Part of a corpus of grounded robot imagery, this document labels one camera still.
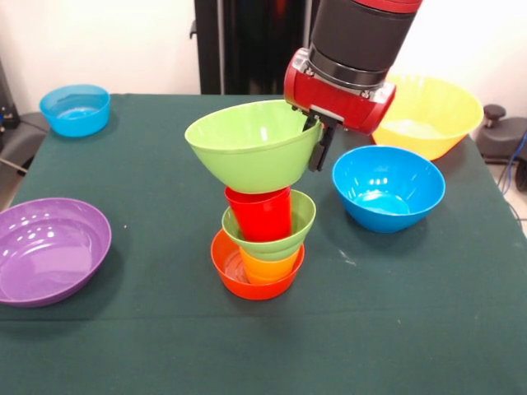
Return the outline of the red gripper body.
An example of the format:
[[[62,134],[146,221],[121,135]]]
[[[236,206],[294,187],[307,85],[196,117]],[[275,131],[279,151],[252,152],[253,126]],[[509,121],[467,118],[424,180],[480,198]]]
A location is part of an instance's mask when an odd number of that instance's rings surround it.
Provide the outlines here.
[[[380,125],[391,106],[396,85],[389,81],[373,90],[353,90],[326,81],[308,60],[308,49],[300,48],[287,66],[284,99],[306,112],[319,113],[348,130],[366,135]]]

